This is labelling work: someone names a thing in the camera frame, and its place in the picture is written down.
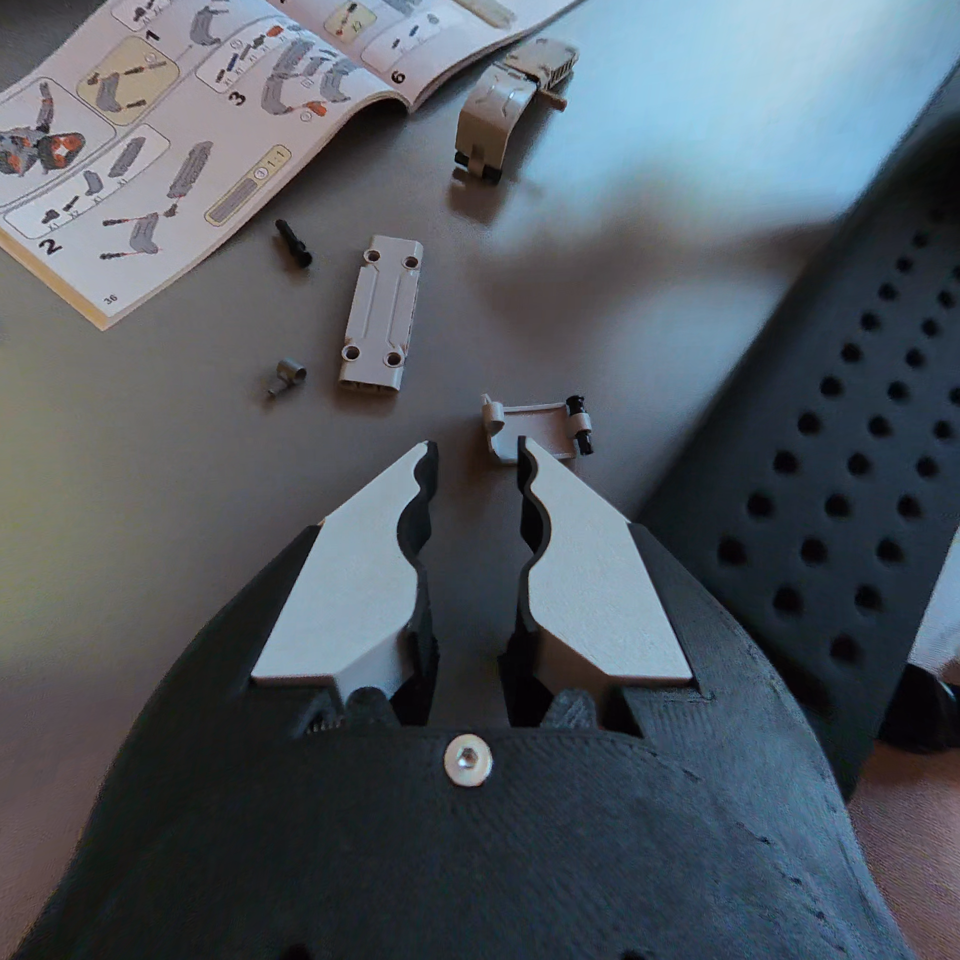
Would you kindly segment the black connector pin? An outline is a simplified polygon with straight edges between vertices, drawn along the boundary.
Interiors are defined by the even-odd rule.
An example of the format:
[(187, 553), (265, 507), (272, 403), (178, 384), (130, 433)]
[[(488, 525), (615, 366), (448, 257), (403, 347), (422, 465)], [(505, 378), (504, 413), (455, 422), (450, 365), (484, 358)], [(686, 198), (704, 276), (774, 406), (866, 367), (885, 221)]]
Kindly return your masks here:
[(308, 269), (313, 262), (313, 255), (305, 242), (294, 232), (290, 223), (284, 219), (276, 219), (274, 226), (295, 266), (299, 269)]

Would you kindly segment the small grey panel with pins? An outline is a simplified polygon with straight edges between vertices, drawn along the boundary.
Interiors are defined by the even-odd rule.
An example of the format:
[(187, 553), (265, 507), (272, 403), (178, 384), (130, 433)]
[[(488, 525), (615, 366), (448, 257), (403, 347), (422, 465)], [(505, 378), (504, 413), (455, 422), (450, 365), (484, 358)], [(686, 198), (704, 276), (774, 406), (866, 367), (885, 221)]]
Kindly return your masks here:
[(564, 401), (507, 406), (481, 396), (486, 449), (503, 465), (518, 462), (520, 438), (533, 440), (558, 461), (594, 453), (593, 424), (582, 394)]

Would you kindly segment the open building instruction booklet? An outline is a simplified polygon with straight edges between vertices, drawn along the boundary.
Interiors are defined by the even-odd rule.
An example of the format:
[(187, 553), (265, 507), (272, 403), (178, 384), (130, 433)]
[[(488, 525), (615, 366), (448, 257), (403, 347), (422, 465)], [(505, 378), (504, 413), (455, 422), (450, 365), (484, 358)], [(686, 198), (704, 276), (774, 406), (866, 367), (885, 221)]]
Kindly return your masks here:
[(354, 115), (414, 113), (564, 1), (105, 2), (2, 91), (2, 249), (100, 330), (203, 262)]

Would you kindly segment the grey desk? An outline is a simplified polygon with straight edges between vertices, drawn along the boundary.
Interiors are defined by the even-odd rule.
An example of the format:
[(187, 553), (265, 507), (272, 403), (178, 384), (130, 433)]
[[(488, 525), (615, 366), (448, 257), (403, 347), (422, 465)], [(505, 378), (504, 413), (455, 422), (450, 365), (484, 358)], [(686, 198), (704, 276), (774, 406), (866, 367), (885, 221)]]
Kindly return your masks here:
[[(429, 716), (505, 727), (516, 470), (482, 394), (583, 393), (634, 517), (958, 61), (958, 2), (584, 2), (498, 186), (454, 164), (478, 64), (365, 108), (210, 258), (102, 332), (2, 253), (2, 958), (186, 646), (310, 522), (438, 444)], [(275, 221), (313, 256), (292, 262)], [(398, 392), (339, 385), (363, 254), (423, 246)], [(279, 361), (306, 367), (276, 400)]]

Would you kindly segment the black perforated panel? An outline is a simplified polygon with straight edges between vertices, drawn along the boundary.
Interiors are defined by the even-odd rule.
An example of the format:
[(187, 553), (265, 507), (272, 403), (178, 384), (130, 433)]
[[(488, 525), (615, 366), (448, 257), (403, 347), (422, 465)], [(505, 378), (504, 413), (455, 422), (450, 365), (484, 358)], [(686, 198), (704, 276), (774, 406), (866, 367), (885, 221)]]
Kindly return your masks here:
[(639, 522), (857, 789), (958, 529), (959, 75), (780, 302)]

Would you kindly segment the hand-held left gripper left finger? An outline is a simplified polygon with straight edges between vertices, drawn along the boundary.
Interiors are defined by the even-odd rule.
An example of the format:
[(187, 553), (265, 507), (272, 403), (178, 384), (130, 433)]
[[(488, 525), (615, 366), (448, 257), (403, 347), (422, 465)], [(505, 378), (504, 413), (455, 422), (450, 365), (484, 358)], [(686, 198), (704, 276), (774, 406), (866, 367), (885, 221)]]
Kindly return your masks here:
[(419, 555), (438, 479), (438, 446), (421, 441), (318, 524), (255, 684), (328, 689), (343, 707), (375, 689), (400, 724), (426, 724), (439, 646)]

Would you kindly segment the curved grey brick assembly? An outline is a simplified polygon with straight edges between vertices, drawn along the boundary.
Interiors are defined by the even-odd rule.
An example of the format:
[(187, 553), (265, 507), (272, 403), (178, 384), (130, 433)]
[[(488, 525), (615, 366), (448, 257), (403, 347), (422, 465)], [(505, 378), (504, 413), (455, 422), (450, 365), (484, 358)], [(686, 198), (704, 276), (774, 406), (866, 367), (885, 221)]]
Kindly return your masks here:
[(534, 98), (560, 112), (567, 108), (559, 88), (579, 56), (576, 46), (541, 36), (486, 67), (460, 111), (455, 162), (475, 179), (498, 185), (509, 139)]

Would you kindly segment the flat grey brick panel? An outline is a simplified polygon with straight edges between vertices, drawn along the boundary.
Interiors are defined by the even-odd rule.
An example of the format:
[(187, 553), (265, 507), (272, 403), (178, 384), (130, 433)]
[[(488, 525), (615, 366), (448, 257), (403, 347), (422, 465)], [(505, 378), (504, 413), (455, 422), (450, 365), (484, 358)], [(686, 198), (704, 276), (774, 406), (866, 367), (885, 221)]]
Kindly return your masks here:
[(374, 235), (363, 253), (341, 351), (339, 385), (397, 393), (409, 353), (424, 247)]

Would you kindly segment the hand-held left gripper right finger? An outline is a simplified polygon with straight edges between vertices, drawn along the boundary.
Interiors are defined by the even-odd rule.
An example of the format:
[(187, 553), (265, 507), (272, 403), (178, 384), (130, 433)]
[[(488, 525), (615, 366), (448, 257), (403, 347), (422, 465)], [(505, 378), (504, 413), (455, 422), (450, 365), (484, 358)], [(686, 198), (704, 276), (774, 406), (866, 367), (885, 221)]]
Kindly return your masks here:
[(618, 691), (695, 677), (627, 517), (533, 438), (517, 444), (520, 533), (531, 551), (498, 657), (510, 726), (536, 727), (566, 690), (607, 713)]

